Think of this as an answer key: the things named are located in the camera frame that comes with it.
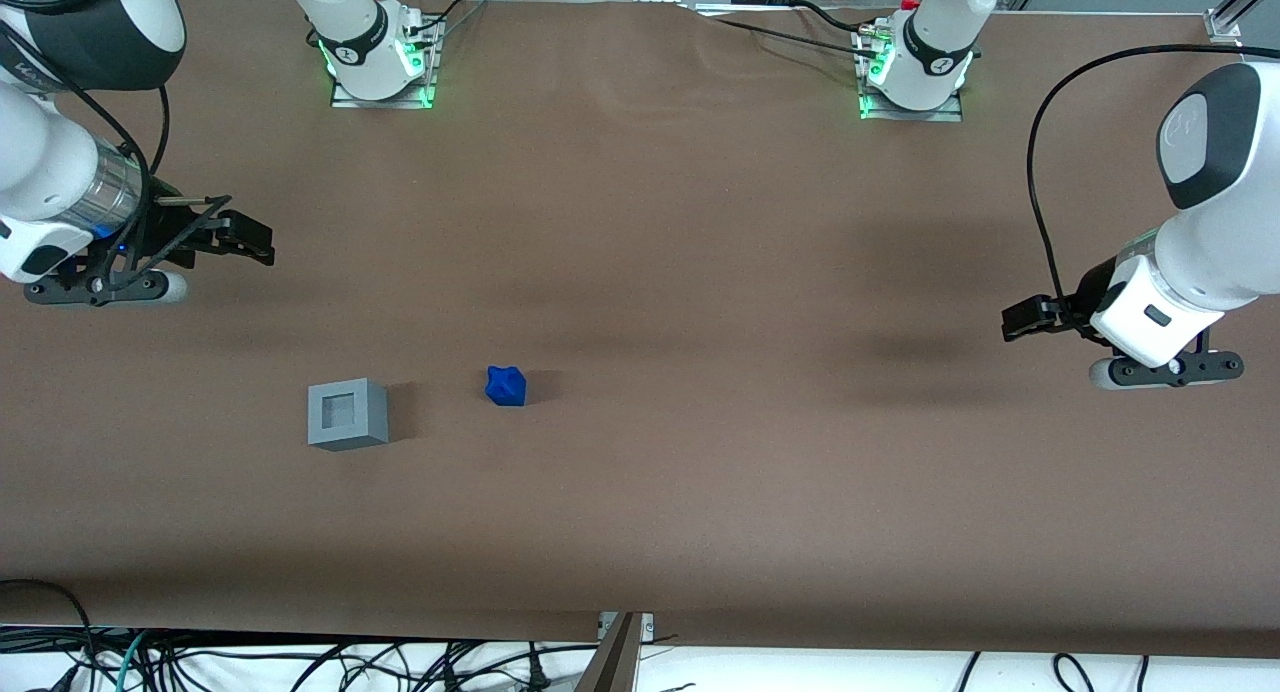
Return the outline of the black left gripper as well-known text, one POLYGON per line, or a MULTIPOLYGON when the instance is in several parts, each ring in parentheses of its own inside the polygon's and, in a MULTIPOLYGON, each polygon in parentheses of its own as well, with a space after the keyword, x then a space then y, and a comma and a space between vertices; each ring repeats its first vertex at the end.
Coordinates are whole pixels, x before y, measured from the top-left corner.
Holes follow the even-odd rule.
POLYGON ((1092 344, 1112 349, 1111 342, 1093 327, 1091 318, 1102 308, 1111 287, 1116 258, 1103 258, 1083 274, 1073 294, 1065 294, 1057 263, 1050 263, 1050 278, 1059 299, 1051 295, 1030 295, 1020 303, 1002 310, 1002 338, 1006 344, 1033 335, 1060 335, 1075 333, 1092 344))

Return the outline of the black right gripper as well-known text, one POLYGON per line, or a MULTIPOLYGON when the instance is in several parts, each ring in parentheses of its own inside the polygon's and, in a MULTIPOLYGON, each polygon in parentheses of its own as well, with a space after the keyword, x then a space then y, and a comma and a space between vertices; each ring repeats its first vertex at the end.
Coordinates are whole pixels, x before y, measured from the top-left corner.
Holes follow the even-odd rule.
POLYGON ((83 276, 140 281, 170 255, 178 255, 182 269, 193 269, 198 253, 242 256, 271 267, 271 228, 246 214, 223 214, 230 201, 230 194, 150 200, 133 224, 87 247, 83 276))

